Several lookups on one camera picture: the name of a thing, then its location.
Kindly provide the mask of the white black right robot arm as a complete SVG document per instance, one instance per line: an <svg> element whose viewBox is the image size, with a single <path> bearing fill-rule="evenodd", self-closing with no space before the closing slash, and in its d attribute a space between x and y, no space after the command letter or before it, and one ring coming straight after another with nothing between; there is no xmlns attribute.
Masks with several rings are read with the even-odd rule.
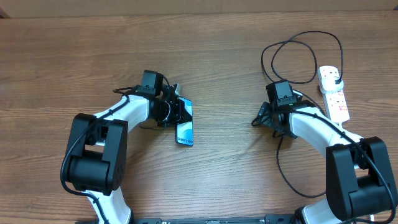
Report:
<svg viewBox="0 0 398 224"><path fill-rule="evenodd" d="M397 187L385 142L363 138L328 119L308 100L301 100L287 81L266 86L253 126L274 130L273 137L300 137L326 160L325 198L296 209L289 223L367 223L366 215L390 211L396 217Z"/></svg>

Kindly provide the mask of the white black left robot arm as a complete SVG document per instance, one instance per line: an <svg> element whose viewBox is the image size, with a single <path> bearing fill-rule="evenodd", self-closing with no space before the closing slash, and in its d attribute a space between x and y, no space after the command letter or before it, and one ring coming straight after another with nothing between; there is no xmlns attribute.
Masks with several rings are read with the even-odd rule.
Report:
<svg viewBox="0 0 398 224"><path fill-rule="evenodd" d="M134 223L121 189L128 134L152 119L162 129L175 126L176 143L192 147L193 103L181 95L178 83L171 85L165 75L151 70L144 71L140 84L114 93L121 96L115 105L74 117L60 181L66 192L90 201L95 223Z"/></svg>

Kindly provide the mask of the Samsung Galaxy smartphone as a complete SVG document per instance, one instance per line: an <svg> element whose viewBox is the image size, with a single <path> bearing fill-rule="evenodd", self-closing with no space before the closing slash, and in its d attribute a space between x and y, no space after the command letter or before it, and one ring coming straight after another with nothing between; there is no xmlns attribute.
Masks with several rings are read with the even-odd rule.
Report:
<svg viewBox="0 0 398 224"><path fill-rule="evenodd" d="M178 98L178 120L176 125L176 143L193 146L193 103L192 101Z"/></svg>

